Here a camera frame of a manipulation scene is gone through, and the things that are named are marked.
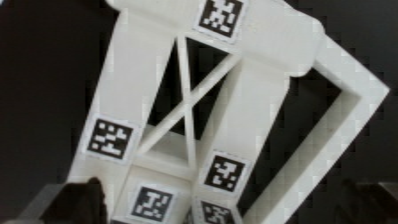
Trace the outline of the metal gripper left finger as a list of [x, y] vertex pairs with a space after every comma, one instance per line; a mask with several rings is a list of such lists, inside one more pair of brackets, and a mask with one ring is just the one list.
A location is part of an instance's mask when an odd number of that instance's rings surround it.
[[14, 218], [14, 224], [107, 224], [101, 181], [48, 184]]

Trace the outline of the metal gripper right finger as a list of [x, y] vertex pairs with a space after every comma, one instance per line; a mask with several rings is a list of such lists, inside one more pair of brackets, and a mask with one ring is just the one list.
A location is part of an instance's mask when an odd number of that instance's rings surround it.
[[336, 224], [398, 224], [398, 182], [343, 182]]

